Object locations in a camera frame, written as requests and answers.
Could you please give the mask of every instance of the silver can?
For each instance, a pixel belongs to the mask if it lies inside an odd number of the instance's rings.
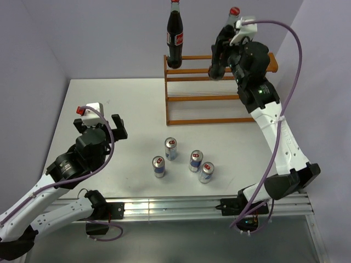
[[[206,162],[202,165],[199,175],[199,181],[206,184],[211,180],[214,171],[213,163]]]
[[[197,173],[200,169],[203,160],[203,153],[200,150],[195,150],[190,155],[189,169],[190,171]]]
[[[168,137],[165,140],[166,158],[173,161],[177,157],[177,141],[173,137]]]
[[[162,178],[165,175],[165,159],[162,156],[156,156],[152,159],[152,166],[154,167],[154,173],[157,178]]]

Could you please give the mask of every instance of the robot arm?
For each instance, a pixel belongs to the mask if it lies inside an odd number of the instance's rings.
[[[226,24],[221,30],[215,45],[212,46],[212,63],[208,75],[212,80],[219,80],[224,76],[225,67],[231,68],[237,82],[239,98],[261,128],[272,152],[280,127],[280,140],[275,157],[277,174],[264,181],[253,201],[257,203],[267,199],[278,200],[305,188],[320,174],[320,168],[318,164],[310,164],[296,143],[284,116],[280,117],[280,98],[274,86],[265,77],[270,62],[268,48],[252,41],[257,26],[242,25],[247,21],[252,21],[252,18],[241,18],[232,26]],[[257,186],[258,184],[255,184],[239,191],[238,199],[242,209],[253,196]]]
[[[102,104],[88,104],[103,116]],[[0,215],[0,259],[14,260],[27,253],[35,240],[79,219],[100,219],[106,211],[106,200],[97,191],[88,191],[60,209],[45,213],[45,209],[62,195],[87,179],[91,172],[105,163],[110,154],[109,131],[98,115],[78,108],[82,116],[74,125],[82,134],[42,175],[39,182],[5,213]],[[115,141],[126,139],[127,132],[119,115],[112,115],[117,129],[110,130]]]

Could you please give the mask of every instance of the wooden shelf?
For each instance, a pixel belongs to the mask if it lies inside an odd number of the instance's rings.
[[[278,63],[273,55],[269,53],[270,63],[267,67],[267,72],[277,72]],[[182,56],[183,60],[205,60],[211,59],[210,55],[203,56]],[[208,68],[187,68],[187,69],[168,69],[167,56],[163,56],[163,69],[165,76],[165,101],[166,101],[166,124],[167,125],[187,125],[187,124],[215,124],[215,123],[238,123],[238,122],[253,122],[253,118],[217,118],[217,119],[169,119],[168,104],[180,101],[215,101],[215,100],[237,100],[238,95],[211,95],[211,96],[168,96],[168,82],[183,82],[183,81],[210,81],[208,77]],[[226,73],[230,73],[230,68],[225,69]],[[206,74],[205,76],[189,76],[189,77],[169,77],[170,75],[191,75],[191,74]],[[224,76],[224,81],[235,80],[233,76]]]

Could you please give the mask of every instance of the bottle cap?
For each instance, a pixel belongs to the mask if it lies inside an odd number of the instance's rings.
[[[229,14],[231,14],[231,15],[239,15],[240,14],[239,7],[232,7],[232,8],[230,8]]]

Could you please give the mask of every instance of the white table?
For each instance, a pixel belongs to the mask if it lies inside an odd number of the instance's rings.
[[[106,198],[235,195],[261,179],[271,156],[255,123],[167,127],[163,79],[87,79],[70,83],[46,167],[75,143],[79,133],[72,123],[79,118],[77,106],[90,102],[103,103],[105,117],[112,124],[111,115],[118,113],[128,139],[116,143],[115,154],[101,173],[63,198],[76,198],[81,188],[97,189]],[[177,139],[179,155],[173,162],[166,160],[167,174],[158,179],[151,160],[165,156],[163,143],[169,136]],[[198,174],[188,169],[195,149],[215,166],[208,184],[200,183]]]

